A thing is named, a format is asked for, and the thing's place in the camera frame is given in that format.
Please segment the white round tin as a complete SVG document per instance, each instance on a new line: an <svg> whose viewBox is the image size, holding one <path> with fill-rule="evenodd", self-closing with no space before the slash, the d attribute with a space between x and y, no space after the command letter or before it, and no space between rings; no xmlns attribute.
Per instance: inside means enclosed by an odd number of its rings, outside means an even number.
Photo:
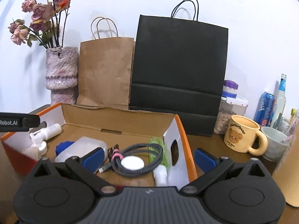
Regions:
<svg viewBox="0 0 299 224"><path fill-rule="evenodd" d="M46 154L48 148L47 143L45 141L41 141L39 143L33 143L31 145L32 148L36 148L38 150L38 156L42 157Z"/></svg>

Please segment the blue soda can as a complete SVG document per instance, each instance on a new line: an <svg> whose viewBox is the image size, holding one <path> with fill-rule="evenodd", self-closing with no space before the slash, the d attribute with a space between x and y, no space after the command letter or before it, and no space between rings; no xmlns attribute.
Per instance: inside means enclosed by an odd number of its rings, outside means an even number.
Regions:
<svg viewBox="0 0 299 224"><path fill-rule="evenodd" d="M266 91L261 95L255 112L254 121L261 126L267 126L270 120L275 96Z"/></svg>

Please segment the blue bottle cap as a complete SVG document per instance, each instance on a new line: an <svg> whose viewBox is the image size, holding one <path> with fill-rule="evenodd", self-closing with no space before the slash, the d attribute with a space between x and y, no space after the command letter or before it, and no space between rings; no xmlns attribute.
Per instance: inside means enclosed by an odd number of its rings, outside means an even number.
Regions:
<svg viewBox="0 0 299 224"><path fill-rule="evenodd" d="M73 143L74 141L65 141L57 145L55 149L56 156L58 156L62 151L71 146Z"/></svg>

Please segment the white charger puck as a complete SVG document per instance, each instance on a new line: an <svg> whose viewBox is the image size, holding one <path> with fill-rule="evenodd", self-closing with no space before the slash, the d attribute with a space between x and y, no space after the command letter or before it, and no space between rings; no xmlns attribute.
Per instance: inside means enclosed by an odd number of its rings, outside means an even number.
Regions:
<svg viewBox="0 0 299 224"><path fill-rule="evenodd" d="M144 161L137 156L126 156L121 160L121 164L125 169L128 170L140 170L144 168Z"/></svg>

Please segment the black paper bag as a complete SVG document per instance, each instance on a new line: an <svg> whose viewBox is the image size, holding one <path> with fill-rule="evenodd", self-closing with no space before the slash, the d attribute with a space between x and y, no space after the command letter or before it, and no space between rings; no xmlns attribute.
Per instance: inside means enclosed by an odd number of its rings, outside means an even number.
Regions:
<svg viewBox="0 0 299 224"><path fill-rule="evenodd" d="M188 135L211 136L223 91L229 30L192 20L140 16L131 110L177 114Z"/></svg>

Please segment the pink marbled vase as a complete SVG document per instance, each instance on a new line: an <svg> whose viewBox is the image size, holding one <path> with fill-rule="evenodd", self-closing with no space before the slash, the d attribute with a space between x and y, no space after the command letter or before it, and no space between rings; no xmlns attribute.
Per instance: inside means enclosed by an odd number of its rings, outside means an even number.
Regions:
<svg viewBox="0 0 299 224"><path fill-rule="evenodd" d="M78 86L78 48L66 46L46 50L46 89L51 104L76 103Z"/></svg>

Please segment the clear cotton swab box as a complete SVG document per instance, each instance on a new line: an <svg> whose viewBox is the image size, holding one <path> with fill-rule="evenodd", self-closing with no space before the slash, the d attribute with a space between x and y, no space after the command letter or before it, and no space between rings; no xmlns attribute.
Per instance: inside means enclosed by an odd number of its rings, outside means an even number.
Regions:
<svg viewBox="0 0 299 224"><path fill-rule="evenodd" d="M97 147L101 147L104 150L104 159L107 159L108 147L105 142L82 136L80 139L75 141L71 146L62 151L55 158L55 162L64 162L71 156L83 157L95 150Z"/></svg>

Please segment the white tube bottle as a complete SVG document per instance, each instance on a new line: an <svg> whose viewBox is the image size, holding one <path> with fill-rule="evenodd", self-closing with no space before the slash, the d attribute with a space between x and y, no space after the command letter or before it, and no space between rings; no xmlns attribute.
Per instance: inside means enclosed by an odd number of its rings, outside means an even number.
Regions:
<svg viewBox="0 0 299 224"><path fill-rule="evenodd" d="M29 136L31 138L32 143L41 143L42 141L47 141L62 132L61 125L59 123L47 126L45 128L41 128L33 133L30 133Z"/></svg>

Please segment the brown paper bag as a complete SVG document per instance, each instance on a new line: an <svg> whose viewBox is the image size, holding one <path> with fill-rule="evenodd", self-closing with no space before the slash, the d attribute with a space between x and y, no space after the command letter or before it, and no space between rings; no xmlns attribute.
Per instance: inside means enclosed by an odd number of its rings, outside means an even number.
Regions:
<svg viewBox="0 0 299 224"><path fill-rule="evenodd" d="M83 41L78 60L78 105L129 108L134 38L116 36Z"/></svg>

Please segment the red pumpkin cardboard box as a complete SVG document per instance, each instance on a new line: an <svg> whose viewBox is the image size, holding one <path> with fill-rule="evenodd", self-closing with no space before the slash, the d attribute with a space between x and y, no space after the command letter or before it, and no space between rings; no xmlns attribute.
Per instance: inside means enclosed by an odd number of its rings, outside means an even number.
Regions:
<svg viewBox="0 0 299 224"><path fill-rule="evenodd" d="M197 178L187 135L177 114L58 103L38 116L47 125L58 123L62 127L61 134L47 142L46 156L51 161L56 157L57 145L83 136L101 140L109 148L119 145L121 150L156 137L164 141L168 184L182 188Z"/></svg>

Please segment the yellow bear mug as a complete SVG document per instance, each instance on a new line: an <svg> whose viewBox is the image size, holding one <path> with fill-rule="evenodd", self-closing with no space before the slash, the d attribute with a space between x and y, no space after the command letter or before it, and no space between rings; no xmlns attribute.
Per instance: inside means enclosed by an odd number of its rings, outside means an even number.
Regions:
<svg viewBox="0 0 299 224"><path fill-rule="evenodd" d="M249 152L261 156L268 148L268 139L255 121L241 115L232 115L224 144L239 153Z"/></svg>

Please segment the dried rose bouquet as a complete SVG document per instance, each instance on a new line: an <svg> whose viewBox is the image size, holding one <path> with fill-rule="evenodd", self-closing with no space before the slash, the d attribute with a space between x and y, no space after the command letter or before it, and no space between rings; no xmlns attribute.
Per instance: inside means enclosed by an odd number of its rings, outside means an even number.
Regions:
<svg viewBox="0 0 299 224"><path fill-rule="evenodd" d="M62 14L69 15L71 0L22 0L22 11L31 13L31 22L27 26L21 19L14 20L8 27L11 41L15 45L27 44L33 41L45 49L62 48L66 23L61 28Z"/></svg>

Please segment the clear glass bottle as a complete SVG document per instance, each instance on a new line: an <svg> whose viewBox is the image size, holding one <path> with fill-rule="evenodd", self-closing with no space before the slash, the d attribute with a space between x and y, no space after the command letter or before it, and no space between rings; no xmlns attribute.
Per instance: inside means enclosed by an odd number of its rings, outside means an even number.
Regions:
<svg viewBox="0 0 299 224"><path fill-rule="evenodd" d="M279 115L283 113L286 104L285 87L286 87L286 74L281 74L281 80L278 88L278 92L275 95L275 102L273 107L272 122L270 127L275 127L276 121Z"/></svg>

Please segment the pale green cup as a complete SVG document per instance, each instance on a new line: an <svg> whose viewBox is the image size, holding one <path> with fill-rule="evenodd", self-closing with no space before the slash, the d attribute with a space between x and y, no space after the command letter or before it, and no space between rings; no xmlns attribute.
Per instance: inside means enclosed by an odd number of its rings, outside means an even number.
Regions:
<svg viewBox="0 0 299 224"><path fill-rule="evenodd" d="M268 148L263 157L271 162L279 161L289 146L289 141L286 141L287 135L268 126L263 126L261 132L268 139Z"/></svg>

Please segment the green spray bottle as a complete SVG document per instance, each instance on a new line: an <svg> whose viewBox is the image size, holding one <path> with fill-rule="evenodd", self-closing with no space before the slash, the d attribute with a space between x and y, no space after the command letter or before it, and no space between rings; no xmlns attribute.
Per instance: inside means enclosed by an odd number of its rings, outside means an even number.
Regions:
<svg viewBox="0 0 299 224"><path fill-rule="evenodd" d="M161 161L159 165L153 170L153 175L156 183L156 187L167 187L168 186L168 174L167 174L167 168L168 168L168 163L165 157L165 147L164 147L164 142L161 138L151 138L149 140L150 144L156 144L159 145L160 148L152 148L149 147L149 150L155 151L157 153L161 154Z"/></svg>

